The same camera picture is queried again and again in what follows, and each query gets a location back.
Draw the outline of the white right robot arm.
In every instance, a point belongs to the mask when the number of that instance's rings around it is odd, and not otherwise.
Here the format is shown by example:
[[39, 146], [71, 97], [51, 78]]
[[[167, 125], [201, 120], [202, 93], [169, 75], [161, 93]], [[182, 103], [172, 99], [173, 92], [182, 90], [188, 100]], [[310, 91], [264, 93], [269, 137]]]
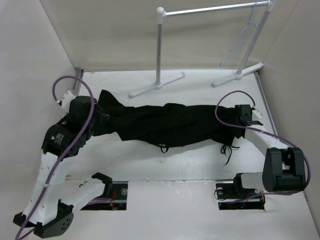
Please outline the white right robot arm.
[[243, 137], [264, 156], [261, 172], [238, 173], [233, 179], [232, 192], [238, 198], [250, 191], [288, 195], [303, 191], [307, 186], [305, 159], [298, 147], [290, 147], [267, 132], [260, 122], [261, 113], [248, 104], [236, 105], [237, 123], [243, 127]]

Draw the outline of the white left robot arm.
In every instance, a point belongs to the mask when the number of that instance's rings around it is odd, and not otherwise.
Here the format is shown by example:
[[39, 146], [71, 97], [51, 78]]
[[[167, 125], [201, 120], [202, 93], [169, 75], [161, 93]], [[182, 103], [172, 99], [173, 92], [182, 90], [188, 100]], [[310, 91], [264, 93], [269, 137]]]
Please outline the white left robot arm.
[[93, 135], [96, 117], [102, 114], [91, 93], [74, 96], [67, 91], [59, 104], [67, 114], [47, 130], [32, 197], [27, 207], [13, 218], [14, 224], [21, 229], [32, 228], [32, 233], [41, 239], [63, 235], [75, 213], [97, 197], [105, 200], [112, 195], [112, 178], [97, 172], [74, 195], [62, 196], [72, 162]]

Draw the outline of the black trousers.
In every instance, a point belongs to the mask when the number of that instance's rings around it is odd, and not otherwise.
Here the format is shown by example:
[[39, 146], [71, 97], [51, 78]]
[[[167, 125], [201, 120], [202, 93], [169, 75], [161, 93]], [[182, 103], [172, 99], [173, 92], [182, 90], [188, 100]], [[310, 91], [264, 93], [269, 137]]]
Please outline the black trousers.
[[122, 141], [147, 142], [163, 153], [206, 140], [232, 148], [234, 139], [245, 133], [234, 127], [238, 122], [234, 107], [178, 103], [125, 106], [107, 90], [100, 92], [97, 105], [106, 117], [95, 127], [94, 136], [117, 133]]

